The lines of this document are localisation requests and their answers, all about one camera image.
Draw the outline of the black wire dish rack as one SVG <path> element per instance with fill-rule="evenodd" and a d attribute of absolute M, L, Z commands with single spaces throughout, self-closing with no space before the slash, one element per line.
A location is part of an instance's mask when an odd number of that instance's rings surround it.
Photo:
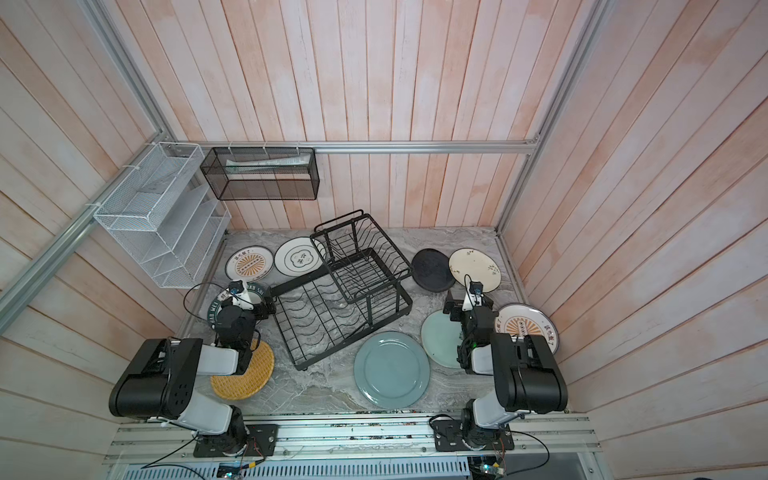
<path fill-rule="evenodd" d="M 409 314 L 402 286 L 412 267 L 361 209 L 317 225 L 309 235 L 320 266 L 271 289 L 275 322 L 298 370 Z"/>

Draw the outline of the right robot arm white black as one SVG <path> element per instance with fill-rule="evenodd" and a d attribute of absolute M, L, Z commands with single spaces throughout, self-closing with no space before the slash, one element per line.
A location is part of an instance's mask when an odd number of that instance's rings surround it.
<path fill-rule="evenodd" d="M 467 448 L 501 446 L 510 422 L 566 410 L 567 386 L 554 358 L 559 334 L 542 311 L 523 303 L 496 311 L 491 299 L 467 293 L 462 300 L 448 294 L 443 312 L 460 325 L 459 366 L 493 378 L 494 389 L 462 411 L 458 429 Z"/>

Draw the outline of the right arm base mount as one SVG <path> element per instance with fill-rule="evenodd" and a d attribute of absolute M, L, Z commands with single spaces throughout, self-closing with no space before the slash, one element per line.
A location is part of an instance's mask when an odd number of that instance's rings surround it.
<path fill-rule="evenodd" d="M 438 452 L 514 449 L 514 441 L 509 432 L 480 428 L 469 420 L 437 415 L 430 418 L 427 424 L 433 432 L 435 449 Z"/>

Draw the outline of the cream floral plate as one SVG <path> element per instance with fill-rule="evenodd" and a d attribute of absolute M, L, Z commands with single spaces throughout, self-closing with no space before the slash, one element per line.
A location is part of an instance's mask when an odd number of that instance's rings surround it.
<path fill-rule="evenodd" d="M 463 284 L 468 275 L 480 282 L 484 292 L 496 290 L 502 280 L 500 267 L 485 253 L 472 248 L 458 249 L 449 258 L 449 269 L 454 279 Z"/>

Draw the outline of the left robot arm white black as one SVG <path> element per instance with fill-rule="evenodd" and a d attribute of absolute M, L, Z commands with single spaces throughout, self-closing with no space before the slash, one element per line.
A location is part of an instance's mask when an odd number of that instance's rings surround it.
<path fill-rule="evenodd" d="M 110 413 L 165 421 L 196 432 L 213 452 L 243 453 L 250 433 L 240 408 L 228 402 L 256 393 L 270 378 L 274 354 L 257 324 L 275 311 L 266 294 L 230 289 L 212 310 L 212 345 L 201 338 L 145 341 L 112 389 Z"/>

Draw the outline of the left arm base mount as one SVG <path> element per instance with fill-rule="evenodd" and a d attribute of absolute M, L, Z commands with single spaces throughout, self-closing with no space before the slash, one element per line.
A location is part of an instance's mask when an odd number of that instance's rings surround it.
<path fill-rule="evenodd" d="M 256 456 L 274 454 L 278 438 L 277 424 L 244 424 L 221 435 L 202 435 L 193 451 L 194 458 Z"/>

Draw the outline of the large teal green plate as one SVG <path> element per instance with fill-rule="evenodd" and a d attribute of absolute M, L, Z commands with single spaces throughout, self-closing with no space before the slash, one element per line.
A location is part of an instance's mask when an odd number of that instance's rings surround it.
<path fill-rule="evenodd" d="M 404 409 L 416 403 L 425 394 L 430 377 L 431 367 L 424 349 L 400 332 L 371 336 L 354 361 L 359 391 L 384 409 Z"/>

